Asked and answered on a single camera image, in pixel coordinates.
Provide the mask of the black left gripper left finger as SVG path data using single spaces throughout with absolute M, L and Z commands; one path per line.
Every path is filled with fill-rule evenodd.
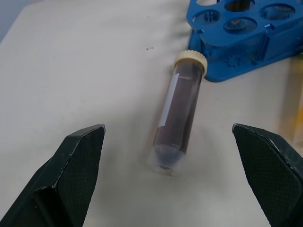
M 81 227 L 95 190 L 103 124 L 68 135 L 32 176 L 0 221 L 2 227 Z

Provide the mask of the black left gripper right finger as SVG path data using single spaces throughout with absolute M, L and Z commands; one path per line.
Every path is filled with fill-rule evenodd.
M 303 158 L 280 135 L 235 123 L 244 172 L 272 227 L 303 225 Z

